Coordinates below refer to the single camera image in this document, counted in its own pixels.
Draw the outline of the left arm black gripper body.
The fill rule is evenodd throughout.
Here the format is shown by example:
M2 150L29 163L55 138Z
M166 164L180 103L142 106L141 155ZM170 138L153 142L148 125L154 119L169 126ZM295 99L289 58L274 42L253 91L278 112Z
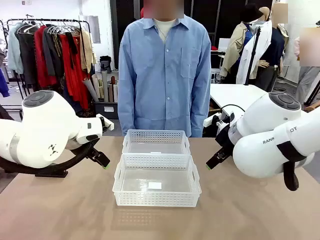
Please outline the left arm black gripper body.
M96 150L94 147L91 148L87 155L86 155L86 158L87 159L90 159L92 161L99 161L100 160L100 156L101 156L101 152Z

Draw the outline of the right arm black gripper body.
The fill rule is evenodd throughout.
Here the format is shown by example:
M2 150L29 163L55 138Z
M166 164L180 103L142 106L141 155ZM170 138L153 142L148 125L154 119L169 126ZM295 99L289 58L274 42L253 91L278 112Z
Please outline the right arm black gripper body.
M230 124L223 121L218 121L216 126L217 134L215 141L221 146L219 152L223 154L231 154L235 145L231 142L229 137Z

